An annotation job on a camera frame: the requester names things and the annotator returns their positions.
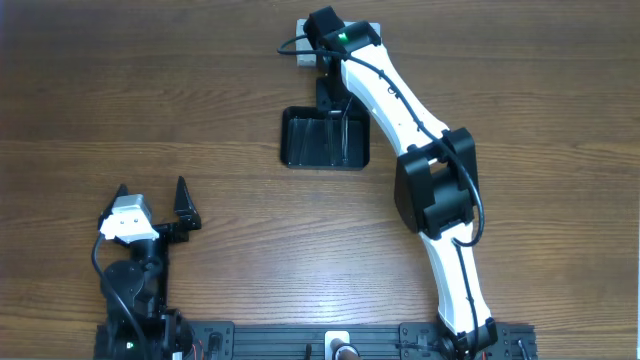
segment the wire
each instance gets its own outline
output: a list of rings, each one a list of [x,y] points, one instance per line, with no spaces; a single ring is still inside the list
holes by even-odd
[[[467,300],[469,300],[469,306],[471,307],[471,315],[473,316],[473,327],[475,329],[474,333],[474,343],[473,347],[470,349],[469,355],[470,359],[473,360],[476,357],[476,352],[478,351],[478,314],[476,314],[476,306],[474,305],[473,296],[471,295],[471,287],[469,286],[469,278],[467,277],[467,268],[464,265],[464,259],[462,258],[462,248],[459,245],[454,245],[456,247],[456,252],[458,253],[458,260],[460,261],[460,267],[462,268],[462,279],[464,279],[464,288],[467,290]]]
[[[98,249],[100,248],[100,244],[103,240],[104,235],[100,233],[100,235],[98,235],[98,238],[96,239],[96,243],[93,245],[93,251],[91,251],[91,262],[93,263],[93,268],[96,269],[96,272],[98,273],[98,276],[100,276],[100,280],[102,281],[102,284],[106,288],[107,292],[116,300],[118,305],[120,305],[125,317],[129,320],[131,326],[133,326],[133,329],[136,331],[136,335],[138,336],[138,340],[140,341],[140,346],[143,350],[144,359],[151,360],[151,353],[147,344],[147,338],[144,336],[140,324],[138,324],[133,315],[131,315],[131,312],[129,311],[129,308],[127,308],[127,305],[125,305],[120,295],[118,295],[118,293],[113,289],[113,286],[111,286],[109,279],[107,279],[104,272],[102,272],[102,269],[100,269],[100,265],[98,264]]]
[[[425,135],[427,135],[427,137],[429,139],[431,139],[431,141],[433,143],[435,143],[438,147],[440,147],[440,149],[446,154],[446,156],[455,164],[458,172],[462,175],[462,177],[464,178],[465,182],[467,183],[467,185],[469,187],[469,191],[471,192],[471,196],[473,198],[473,202],[478,207],[478,230],[476,231],[476,235],[473,237],[473,240],[471,240],[468,243],[465,243],[465,242],[462,242],[462,241],[460,241],[458,239],[453,239],[454,244],[458,245],[458,246],[461,246],[461,247],[472,247],[472,246],[475,246],[478,242],[480,242],[480,239],[482,238],[482,234],[484,233],[484,223],[485,223],[484,205],[482,203],[482,198],[480,197],[480,192],[478,191],[478,188],[476,187],[475,183],[473,182],[473,179],[471,178],[471,175],[469,174],[469,172],[465,168],[464,164],[462,164],[462,161],[460,160],[460,158],[458,158],[458,156],[447,145],[445,145],[445,143],[442,142],[441,139],[439,139],[434,134],[429,132],[429,130],[427,130],[427,128],[424,126],[424,123],[420,120],[420,118],[415,113],[413,108],[411,108],[411,105],[409,104],[409,101],[407,101],[407,99],[402,94],[400,89],[396,86],[396,84],[393,82],[393,80],[391,80],[384,73],[383,70],[380,70],[380,69],[376,68],[375,66],[369,64],[368,62],[366,62],[364,60],[361,60],[361,59],[358,59],[356,57],[353,57],[351,54],[343,54],[343,53],[337,52],[337,51],[329,51],[329,50],[285,50],[285,48],[287,46],[289,46],[290,44],[292,44],[292,43],[294,43],[294,42],[296,42],[298,40],[302,40],[302,39],[306,39],[306,38],[307,38],[307,35],[300,35],[300,36],[297,36],[297,37],[295,37],[293,39],[285,41],[285,43],[282,44],[282,46],[280,46],[278,48],[278,50],[277,50],[278,54],[281,54],[281,55],[319,55],[319,56],[323,56],[323,57],[337,57],[337,58],[345,60],[345,61],[350,60],[350,61],[353,61],[353,62],[355,62],[357,64],[360,64],[360,65],[368,68],[369,70],[373,71],[378,76],[380,76],[380,78],[384,79],[389,84],[389,88],[395,93],[395,96],[402,101],[404,106],[407,108],[407,111],[409,111],[409,114],[413,118],[413,121],[418,125],[418,129],[420,131],[422,131]]]

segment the wooden table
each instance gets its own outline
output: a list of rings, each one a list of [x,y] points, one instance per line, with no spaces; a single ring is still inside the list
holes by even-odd
[[[359,172],[278,159],[281,113],[318,73],[275,48],[314,1],[3,2],[0,356],[92,356],[105,302],[89,253],[120,183],[173,220],[183,175],[204,226],[171,249],[170,304],[239,324],[432,321],[420,240],[372,126]],[[477,142],[475,249],[499,321],[543,358],[635,354],[638,1],[334,1],[382,25],[415,94]],[[111,243],[103,266],[127,256]]]

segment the wooden surface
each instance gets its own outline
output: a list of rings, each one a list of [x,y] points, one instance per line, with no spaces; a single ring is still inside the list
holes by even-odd
[[[278,160],[281,112],[313,104],[318,74],[275,48],[321,3],[0,2],[0,356],[92,355],[97,216],[126,183],[172,220],[178,175],[204,221],[171,249],[188,318],[436,318],[378,126],[361,172]],[[381,23],[415,94],[474,135],[495,318],[534,324],[543,358],[635,356],[640,3],[333,4]],[[101,263],[126,256],[107,244]]]

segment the wood grain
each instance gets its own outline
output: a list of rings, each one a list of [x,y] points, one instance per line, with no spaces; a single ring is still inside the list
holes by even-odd
[[[323,3],[0,4],[0,356],[92,355],[105,318],[89,261],[97,215],[124,182],[154,221],[172,219],[178,175],[204,220],[171,250],[171,304],[187,317],[435,318],[377,126],[361,172],[279,163],[281,112],[313,103],[317,73],[274,49]],[[333,5],[381,23],[416,95],[473,133],[488,219],[475,255],[494,316],[534,324],[543,358],[632,358],[640,3]],[[101,263],[126,255],[105,246]]]

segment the cable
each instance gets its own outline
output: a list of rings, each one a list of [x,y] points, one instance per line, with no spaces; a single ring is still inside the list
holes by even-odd
[[[124,301],[122,301],[122,298],[113,289],[113,286],[111,286],[109,279],[107,279],[104,272],[102,272],[102,269],[100,269],[100,265],[98,264],[98,249],[100,248],[100,244],[103,240],[104,235],[100,233],[100,235],[98,235],[98,238],[96,239],[96,243],[93,245],[93,251],[91,252],[91,262],[93,263],[93,268],[96,269],[96,272],[98,273],[98,276],[100,276],[100,280],[102,281],[102,284],[106,288],[107,292],[116,300],[118,305],[120,305],[125,317],[127,318],[127,320],[129,320],[129,322],[133,326],[133,329],[136,331],[136,335],[138,336],[138,340],[140,341],[140,346],[142,346],[144,359],[151,360],[151,353],[147,344],[147,338],[144,336],[140,324],[138,324],[133,315],[131,315],[131,312],[127,308],[127,305],[125,305]]]
[[[480,197],[480,192],[478,191],[478,188],[474,184],[473,179],[471,178],[471,175],[469,174],[467,169],[462,164],[462,161],[460,160],[460,158],[458,158],[458,156],[447,145],[445,145],[445,143],[442,142],[441,139],[439,139],[438,137],[433,135],[431,132],[429,132],[429,130],[427,130],[427,128],[424,126],[424,123],[420,120],[420,118],[415,113],[415,111],[413,111],[413,108],[411,108],[411,105],[409,104],[409,101],[407,101],[407,99],[402,94],[400,89],[396,86],[396,84],[393,82],[393,80],[391,80],[384,73],[383,70],[380,70],[380,69],[376,68],[375,66],[369,64],[368,62],[366,62],[364,60],[360,60],[360,59],[358,59],[356,57],[353,57],[351,54],[343,54],[343,53],[340,53],[340,52],[337,52],[337,51],[329,51],[329,50],[285,50],[285,48],[287,46],[289,46],[290,44],[292,44],[292,43],[294,43],[294,42],[296,42],[298,40],[302,40],[302,39],[306,39],[306,38],[307,38],[307,35],[300,35],[300,36],[297,36],[297,37],[295,37],[293,39],[287,40],[284,44],[282,44],[282,46],[280,46],[278,48],[278,50],[277,50],[278,54],[281,54],[281,55],[319,55],[319,56],[325,56],[325,57],[337,57],[337,58],[345,60],[345,61],[351,60],[351,61],[353,61],[353,62],[355,62],[357,64],[360,64],[360,65],[368,68],[369,70],[373,71],[378,76],[380,76],[380,78],[384,79],[389,84],[389,88],[395,93],[396,97],[402,101],[404,106],[407,108],[407,111],[409,111],[409,114],[413,118],[413,121],[418,125],[418,129],[420,131],[422,131],[425,135],[427,135],[427,137],[429,139],[431,139],[431,141],[434,142],[438,147],[440,147],[440,149],[446,154],[446,156],[455,164],[458,172],[460,174],[462,174],[462,177],[464,178],[465,182],[469,186],[469,191],[471,191],[471,196],[473,198],[473,201],[475,202],[476,206],[478,207],[478,230],[476,231],[476,235],[473,237],[473,240],[471,240],[468,243],[465,243],[465,242],[462,242],[462,241],[454,238],[453,239],[453,243],[455,245],[458,245],[458,246],[461,246],[461,247],[472,247],[472,246],[475,246],[478,242],[480,242],[480,238],[482,238],[482,234],[484,232],[484,223],[485,223],[484,205],[482,204],[482,199]]]
[[[464,259],[462,258],[462,248],[455,244],[456,252],[458,253],[458,260],[460,261],[460,267],[462,268],[462,279],[464,279],[464,288],[467,290],[467,300],[469,300],[469,306],[471,307],[471,315],[473,316],[474,331],[474,343],[472,349],[469,351],[470,359],[473,360],[476,357],[478,351],[478,314],[476,314],[476,306],[474,305],[473,296],[471,295],[471,287],[469,286],[469,278],[467,277],[467,268],[464,265]]]

